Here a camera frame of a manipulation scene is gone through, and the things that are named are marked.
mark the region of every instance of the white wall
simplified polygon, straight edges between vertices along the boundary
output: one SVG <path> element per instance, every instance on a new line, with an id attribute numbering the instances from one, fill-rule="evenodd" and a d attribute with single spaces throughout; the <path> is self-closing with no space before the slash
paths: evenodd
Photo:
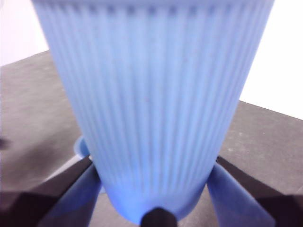
<path id="1" fill-rule="evenodd" d="M 240 100 L 303 119 L 303 0 L 276 0 Z"/>
<path id="2" fill-rule="evenodd" d="M 1 66 L 48 50 L 30 0 L 1 0 Z"/>
<path id="3" fill-rule="evenodd" d="M 47 49 L 30 0 L 5 0 L 1 65 Z M 276 0 L 241 100 L 303 119 L 303 0 Z"/>

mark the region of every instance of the dark gray surface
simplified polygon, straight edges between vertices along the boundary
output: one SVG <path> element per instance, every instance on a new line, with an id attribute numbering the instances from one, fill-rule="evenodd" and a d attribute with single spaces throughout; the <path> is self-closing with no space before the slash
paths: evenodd
<path id="1" fill-rule="evenodd" d="M 1 68 L 2 190 L 42 182 L 74 155 L 79 135 L 49 52 Z M 302 120 L 239 102 L 220 154 L 282 193 L 303 194 Z M 207 189 L 179 225 L 217 226 Z M 134 225 L 100 195 L 90 226 Z"/>

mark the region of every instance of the white background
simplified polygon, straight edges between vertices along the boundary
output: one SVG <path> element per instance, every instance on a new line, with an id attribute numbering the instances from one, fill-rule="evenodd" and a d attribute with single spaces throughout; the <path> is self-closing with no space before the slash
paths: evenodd
<path id="1" fill-rule="evenodd" d="M 48 49 L 30 0 L 1 1 L 1 65 Z M 241 100 L 303 119 L 303 0 L 276 0 Z"/>

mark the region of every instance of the blue ribbed cup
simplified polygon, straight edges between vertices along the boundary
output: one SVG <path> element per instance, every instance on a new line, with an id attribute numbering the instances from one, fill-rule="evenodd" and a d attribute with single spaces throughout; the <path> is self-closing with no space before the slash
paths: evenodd
<path id="1" fill-rule="evenodd" d="M 272 0 L 33 0 L 114 207 L 197 203 Z"/>

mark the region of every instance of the black rubber tip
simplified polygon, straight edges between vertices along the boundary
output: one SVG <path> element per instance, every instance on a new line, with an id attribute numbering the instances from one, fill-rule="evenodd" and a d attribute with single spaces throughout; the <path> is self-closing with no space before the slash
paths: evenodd
<path id="1" fill-rule="evenodd" d="M 155 208 L 147 212 L 142 220 L 141 227 L 177 227 L 176 217 L 162 208 Z"/>

